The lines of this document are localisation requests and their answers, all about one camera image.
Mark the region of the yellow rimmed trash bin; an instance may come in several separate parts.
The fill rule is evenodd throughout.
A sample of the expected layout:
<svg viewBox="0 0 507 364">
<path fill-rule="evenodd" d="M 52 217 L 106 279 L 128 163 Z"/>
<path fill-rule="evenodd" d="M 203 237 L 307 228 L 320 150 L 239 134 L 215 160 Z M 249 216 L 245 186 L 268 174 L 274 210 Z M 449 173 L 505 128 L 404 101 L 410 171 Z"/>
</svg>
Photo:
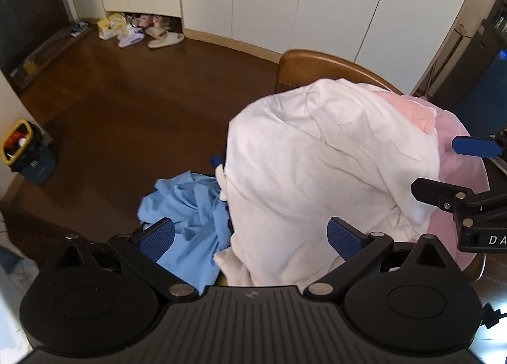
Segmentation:
<svg viewBox="0 0 507 364">
<path fill-rule="evenodd" d="M 42 130 L 25 119 L 20 119 L 4 139 L 1 158 L 13 173 L 36 186 L 43 185 L 56 167 Z"/>
</svg>

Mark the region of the beige slipper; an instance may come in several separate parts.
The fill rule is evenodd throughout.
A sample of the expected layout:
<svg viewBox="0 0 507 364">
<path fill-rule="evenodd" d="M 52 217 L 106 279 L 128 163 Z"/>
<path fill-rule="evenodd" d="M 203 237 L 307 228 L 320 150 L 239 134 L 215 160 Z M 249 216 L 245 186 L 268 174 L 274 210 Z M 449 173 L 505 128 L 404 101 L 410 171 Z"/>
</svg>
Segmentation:
<svg viewBox="0 0 507 364">
<path fill-rule="evenodd" d="M 180 44 L 184 41 L 184 39 L 185 36 L 182 33 L 166 31 L 159 38 L 153 39 L 151 42 L 149 42 L 148 47 L 150 49 L 172 47 Z"/>
</svg>

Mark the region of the white pink sport t-shirt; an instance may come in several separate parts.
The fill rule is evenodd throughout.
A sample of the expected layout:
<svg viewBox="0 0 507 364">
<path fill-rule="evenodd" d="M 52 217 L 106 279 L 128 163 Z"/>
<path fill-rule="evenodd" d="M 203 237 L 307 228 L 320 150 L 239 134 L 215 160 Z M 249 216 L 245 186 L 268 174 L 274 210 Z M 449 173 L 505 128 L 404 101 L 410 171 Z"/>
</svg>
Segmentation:
<svg viewBox="0 0 507 364">
<path fill-rule="evenodd" d="M 433 233 L 462 269 L 449 213 L 413 198 L 418 178 L 489 188 L 485 165 L 452 141 L 466 128 L 451 112 L 367 83 L 320 79 L 261 98 L 228 125 L 216 168 L 233 233 L 214 259 L 231 286 L 305 288 L 343 262 L 328 243 L 339 217 L 401 242 Z"/>
</svg>

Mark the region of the light blue garment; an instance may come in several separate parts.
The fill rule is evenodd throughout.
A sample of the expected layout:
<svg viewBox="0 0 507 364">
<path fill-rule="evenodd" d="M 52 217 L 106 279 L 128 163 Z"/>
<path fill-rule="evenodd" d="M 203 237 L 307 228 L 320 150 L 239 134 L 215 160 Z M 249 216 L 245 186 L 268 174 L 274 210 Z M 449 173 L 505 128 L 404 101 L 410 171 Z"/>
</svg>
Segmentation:
<svg viewBox="0 0 507 364">
<path fill-rule="evenodd" d="M 216 282 L 220 268 L 214 256 L 230 247 L 228 205 L 220 192 L 216 178 L 188 171 L 157 180 L 138 207 L 138 219 L 145 226 L 163 218 L 172 221 L 175 231 L 163 238 L 172 237 L 174 242 L 157 263 L 198 292 Z"/>
</svg>

